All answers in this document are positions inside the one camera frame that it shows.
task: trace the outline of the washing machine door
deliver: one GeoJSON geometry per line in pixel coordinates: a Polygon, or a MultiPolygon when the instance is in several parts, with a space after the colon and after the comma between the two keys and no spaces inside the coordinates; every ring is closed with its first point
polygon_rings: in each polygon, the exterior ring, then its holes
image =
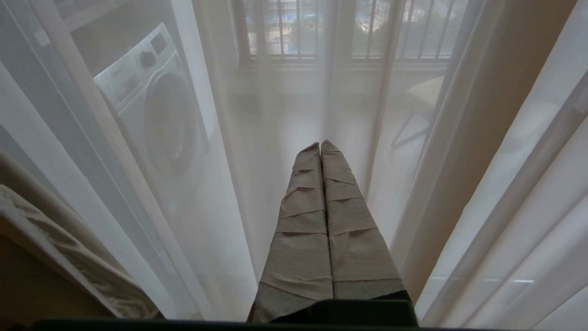
{"type": "Polygon", "coordinates": [[[148,157],[164,176],[182,177],[196,149],[196,106],[184,80],[171,72],[152,80],[145,100],[148,157]]]}

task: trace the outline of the window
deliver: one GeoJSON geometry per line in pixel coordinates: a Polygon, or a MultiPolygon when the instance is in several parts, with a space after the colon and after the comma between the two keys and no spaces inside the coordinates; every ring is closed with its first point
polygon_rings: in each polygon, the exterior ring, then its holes
{"type": "MultiPolygon", "coordinates": [[[[323,5],[317,0],[233,0],[241,63],[259,47],[276,60],[312,62],[320,57],[323,5]],[[263,19],[256,19],[263,13],[263,19]],[[257,32],[263,31],[263,39],[257,32]]],[[[382,59],[394,0],[355,0],[352,48],[358,61],[382,59]]],[[[447,61],[465,13],[466,0],[407,0],[396,58],[447,61]]]]}

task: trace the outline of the washing machine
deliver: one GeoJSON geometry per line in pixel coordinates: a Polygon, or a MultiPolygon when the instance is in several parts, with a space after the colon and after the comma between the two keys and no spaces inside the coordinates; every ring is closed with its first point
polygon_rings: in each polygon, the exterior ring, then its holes
{"type": "Polygon", "coordinates": [[[168,219],[193,204],[206,133],[164,23],[94,81],[168,219]]]}

